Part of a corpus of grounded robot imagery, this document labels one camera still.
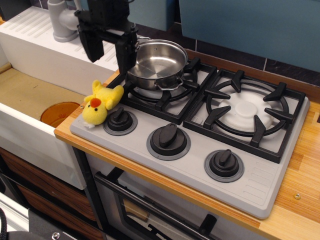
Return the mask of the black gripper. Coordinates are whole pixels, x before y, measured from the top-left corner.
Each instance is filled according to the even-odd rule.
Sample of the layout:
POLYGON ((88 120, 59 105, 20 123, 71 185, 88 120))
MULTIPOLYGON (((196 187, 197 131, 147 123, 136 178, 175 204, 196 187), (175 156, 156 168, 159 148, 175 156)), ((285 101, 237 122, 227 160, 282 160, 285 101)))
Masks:
POLYGON ((121 75, 136 65, 138 28, 128 20, 132 0, 89 0, 88 9, 75 12, 80 41, 94 63, 104 55, 103 41, 116 42, 116 58, 121 75))

